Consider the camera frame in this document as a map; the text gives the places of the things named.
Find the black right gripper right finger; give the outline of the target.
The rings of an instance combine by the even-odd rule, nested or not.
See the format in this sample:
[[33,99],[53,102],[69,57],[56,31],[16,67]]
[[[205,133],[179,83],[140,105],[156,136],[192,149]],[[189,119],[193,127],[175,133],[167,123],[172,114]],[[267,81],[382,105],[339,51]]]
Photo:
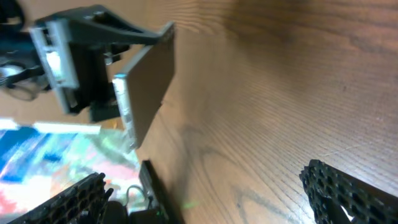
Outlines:
[[397,197],[312,159],[300,180],[316,223],[397,224]]

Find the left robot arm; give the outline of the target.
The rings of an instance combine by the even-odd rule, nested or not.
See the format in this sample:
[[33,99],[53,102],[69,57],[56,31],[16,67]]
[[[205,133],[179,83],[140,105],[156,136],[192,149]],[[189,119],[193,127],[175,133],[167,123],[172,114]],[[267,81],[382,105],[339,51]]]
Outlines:
[[17,1],[1,2],[1,86],[25,100],[52,91],[66,114],[94,123],[153,119],[175,73],[175,25],[154,32],[102,5],[77,7],[27,26]]

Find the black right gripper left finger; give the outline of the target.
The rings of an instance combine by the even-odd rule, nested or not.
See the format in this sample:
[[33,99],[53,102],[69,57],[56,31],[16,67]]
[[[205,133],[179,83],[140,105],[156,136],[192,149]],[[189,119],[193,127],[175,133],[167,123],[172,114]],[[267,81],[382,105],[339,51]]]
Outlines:
[[92,173],[8,224],[103,223],[114,189],[105,189],[104,173]]

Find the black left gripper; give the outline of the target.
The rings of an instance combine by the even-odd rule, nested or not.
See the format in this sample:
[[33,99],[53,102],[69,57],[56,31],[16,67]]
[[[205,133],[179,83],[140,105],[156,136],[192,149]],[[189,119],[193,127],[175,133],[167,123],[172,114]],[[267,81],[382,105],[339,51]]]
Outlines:
[[174,23],[152,32],[97,4],[37,19],[29,34],[63,112],[78,115],[88,108],[97,123],[120,116],[99,45],[155,45],[174,38]]

